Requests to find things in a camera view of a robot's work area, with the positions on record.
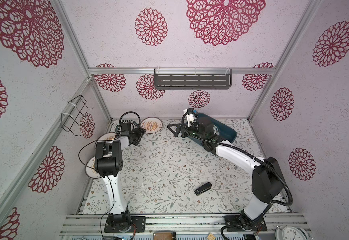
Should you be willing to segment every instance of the blue bin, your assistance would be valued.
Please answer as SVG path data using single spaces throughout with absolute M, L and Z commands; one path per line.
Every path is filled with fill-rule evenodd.
M 198 113 L 198 118 L 201 118 L 201 117 L 207 117 L 207 118 L 210 119 L 211 122 L 213 122 L 214 131 L 220 137 L 223 137 L 223 138 L 227 139 L 230 143 L 233 143 L 233 141 L 236 139 L 237 132 L 233 128 L 226 126 L 225 124 L 217 121 L 214 118 L 209 117 L 208 115 L 206 115 L 204 113 Z M 192 137 L 190 137 L 190 139 L 192 139 L 193 141 L 195 141 L 196 143 L 201 145 L 201 141 L 200 140 L 194 139 Z

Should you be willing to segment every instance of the zip tie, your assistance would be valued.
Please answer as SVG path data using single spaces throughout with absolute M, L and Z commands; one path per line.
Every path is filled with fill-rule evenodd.
M 62 114 L 69 115 L 69 116 L 71 116 L 71 118 L 73 118 L 73 116 L 72 116 L 72 115 L 70 115 L 69 113 L 62 113 Z

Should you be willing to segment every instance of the black cable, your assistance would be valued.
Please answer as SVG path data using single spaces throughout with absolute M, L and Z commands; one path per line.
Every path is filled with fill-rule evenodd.
M 265 162 L 259 160 L 258 158 L 254 157 L 252 154 L 242 150 L 241 148 L 239 147 L 236 147 L 234 146 L 233 144 L 226 144 L 226 143 L 221 143 L 221 142 L 216 142 L 216 141 L 213 141 L 213 140 L 210 140 L 210 139 L 203 139 L 203 138 L 200 138 L 200 137 L 197 137 L 195 136 L 194 134 L 191 134 L 185 127 L 184 125 L 184 119 L 185 117 L 188 115 L 188 114 L 193 114 L 193 115 L 196 115 L 195 113 L 193 112 L 187 112 L 185 113 L 182 118 L 181 118 L 181 127 L 184 129 L 184 131 L 186 132 L 186 134 L 189 136 L 189 137 L 193 137 L 195 139 L 198 139 L 198 140 L 201 140 L 201 141 L 205 141 L 205 142 L 209 142 L 209 143 L 212 143 L 212 144 L 218 144 L 218 145 L 221 145 L 221 146 L 225 146 L 225 147 L 231 147 L 243 154 L 245 154 L 246 156 L 250 157 L 251 159 L 253 159 L 254 161 L 260 163 L 261 165 L 263 165 L 269 172 L 271 172 L 283 185 L 284 189 L 285 189 L 285 192 L 287 193 L 287 197 L 288 197 L 288 202 L 284 203 L 284 202 L 281 202 L 281 201 L 278 201 L 278 200 L 272 200 L 270 201 L 270 204 L 280 204 L 280 205 L 283 205 L 283 206 L 290 206 L 293 204 L 293 197 L 292 197 L 292 193 L 290 192 L 290 189 L 289 187 L 287 186 L 287 183 L 285 182 L 285 180 L 276 172 L 276 170 L 273 169 L 273 167 L 269 166 L 268 164 L 266 164 Z M 247 222 L 247 223 L 243 223 L 243 224 L 238 224 L 238 225 L 230 225 L 230 226 L 224 226 L 221 228 L 221 235 L 224 237 L 225 240 L 229 240 L 227 237 L 225 237 L 225 235 L 222 233 L 222 231 L 226 228 L 231 228 L 231 227 L 242 227 L 242 226 L 245 226 L 245 225 L 249 225 L 251 223 L 254 223 L 256 221 L 258 221 L 261 217 L 263 217 L 265 215 L 265 213 L 261 213 L 257 218 L 255 218 L 254 220 L 250 221 L 250 222 Z
M 140 118 L 140 116 L 139 116 L 136 112 L 133 112 L 133 111 L 126 112 L 126 113 L 124 113 L 123 115 L 121 115 L 120 120 L 118 121 L 118 124 L 120 125 L 120 128 L 119 128 L 119 130 L 116 132 L 116 136 L 118 136 L 118 133 L 121 131 L 121 120 L 122 120 L 123 117 L 124 117 L 126 114 L 128 114 L 128 113 L 133 113 L 133 114 L 135 114 L 135 115 L 138 117 L 138 125 L 136 126 L 136 128 L 135 128 L 132 132 L 134 132 L 134 131 L 140 126 L 140 124 L 141 124 L 141 118 Z
M 86 144 L 85 146 L 83 146 L 83 147 L 81 148 L 81 150 L 78 152 L 78 159 L 79 159 L 80 162 L 81 162 L 84 166 L 86 166 L 86 167 L 89 167 L 89 166 L 87 166 L 85 163 L 82 162 L 82 160 L 81 160 L 81 158 L 80 158 L 80 152 L 81 152 L 86 146 L 88 146 L 89 144 L 94 143 L 94 142 L 97 142 L 97 141 L 104 141 L 104 142 L 107 142 L 107 141 L 109 141 L 109 140 L 100 140 L 100 139 L 99 139 L 99 140 L 95 140 L 95 141 L 90 142 L 90 143 Z
M 104 213 L 102 216 L 101 216 L 101 219 L 100 219 L 100 231 L 101 231 L 101 236 L 102 236 L 102 240 L 104 240 L 104 235 L 102 234 L 102 227 L 101 227 L 101 222 L 102 222 L 102 218 L 105 216 L 105 214 L 108 214 L 114 207 L 114 192 L 113 192 L 113 187 L 112 187 L 112 184 L 110 183 L 110 188 L 112 189 L 112 195 L 113 195 L 113 206 L 110 208 L 109 211 L 107 211 L 106 213 Z
M 249 224 L 255 223 L 255 222 L 257 222 L 258 220 L 260 220 L 264 215 L 265 215 L 264 213 L 261 213 L 258 217 L 254 218 L 252 221 L 247 222 L 247 223 L 223 226 L 223 227 L 221 228 L 221 230 L 220 230 L 221 236 L 222 236 L 225 240 L 230 240 L 230 239 L 227 238 L 227 237 L 225 236 L 225 234 L 223 233 L 223 231 L 224 231 L 225 229 L 230 228 L 230 227 L 242 227 L 242 226 L 245 226 L 245 225 L 249 225 Z

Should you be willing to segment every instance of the clock face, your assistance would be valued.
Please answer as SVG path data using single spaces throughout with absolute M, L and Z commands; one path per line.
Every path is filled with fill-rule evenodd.
M 286 227 L 282 230 L 283 240 L 306 240 L 303 233 L 294 227 Z

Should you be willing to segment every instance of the black wire holder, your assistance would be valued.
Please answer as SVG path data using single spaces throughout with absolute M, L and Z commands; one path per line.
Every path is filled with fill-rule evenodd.
M 232 70 L 225 74 L 160 74 L 154 69 L 156 89 L 229 89 L 232 85 Z
M 77 105 L 80 101 L 83 103 L 83 105 L 82 105 L 82 107 L 79 109 L 79 108 L 77 108 L 76 105 Z M 72 105 L 74 106 L 74 108 L 73 108 L 69 113 L 61 113 L 60 125 L 61 125 L 62 129 L 64 129 L 66 132 L 71 132 L 74 136 L 80 137 L 81 135 L 76 135 L 76 134 L 71 130 L 71 128 L 73 127 L 74 123 L 76 123 L 76 124 L 78 125 L 78 127 L 80 127 L 80 124 L 76 121 L 76 119 L 78 118 L 78 116 L 79 116 L 80 114 L 83 116 L 83 114 L 82 114 L 81 111 L 82 111 L 82 109 L 84 108 L 84 106 L 85 106 L 88 110 L 91 110 L 91 109 L 93 109 L 93 108 L 88 108 L 88 106 L 86 105 L 86 99 L 85 99 L 84 96 L 82 96 L 82 95 L 78 95 L 77 97 L 73 98 L 72 100 L 70 100 L 70 101 L 68 102 L 68 104 L 72 104 Z M 76 116 L 75 118 L 73 118 L 73 116 L 71 115 L 71 113 L 74 111 L 74 109 L 77 109 L 77 110 L 78 110 L 78 114 L 77 114 L 77 116 Z M 69 118 L 73 119 L 73 122 L 72 122 L 72 124 L 70 125 L 70 127 L 68 127 L 68 126 L 66 125 L 66 122 L 68 121 Z

